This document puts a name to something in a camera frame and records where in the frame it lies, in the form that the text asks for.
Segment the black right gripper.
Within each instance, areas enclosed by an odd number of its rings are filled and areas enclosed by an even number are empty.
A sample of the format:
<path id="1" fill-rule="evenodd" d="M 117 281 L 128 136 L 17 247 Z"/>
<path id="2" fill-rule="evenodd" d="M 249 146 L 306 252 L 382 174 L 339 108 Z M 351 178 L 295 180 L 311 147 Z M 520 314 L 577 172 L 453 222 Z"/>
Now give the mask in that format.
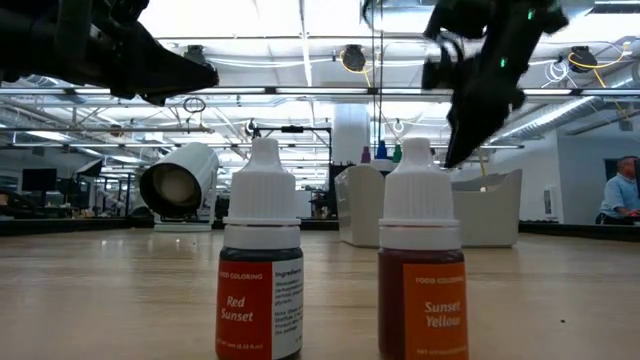
<path id="1" fill-rule="evenodd" d="M 525 24 L 431 22 L 424 37 L 439 46 L 440 58 L 424 62 L 422 88 L 454 94 L 445 158 L 445 167 L 454 168 L 503 126 L 503 109 L 524 102 L 518 81 L 525 72 Z"/>

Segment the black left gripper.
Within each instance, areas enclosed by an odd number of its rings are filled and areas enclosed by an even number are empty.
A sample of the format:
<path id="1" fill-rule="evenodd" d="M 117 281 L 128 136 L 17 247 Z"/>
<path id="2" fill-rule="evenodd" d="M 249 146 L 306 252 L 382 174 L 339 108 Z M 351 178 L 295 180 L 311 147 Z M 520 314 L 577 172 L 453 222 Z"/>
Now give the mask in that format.
<path id="1" fill-rule="evenodd" d="M 153 105 L 219 84 L 217 70 L 159 44 L 138 22 L 142 0 L 60 0 L 57 52 L 85 76 L 83 84 L 108 87 L 114 96 L 141 97 Z"/>

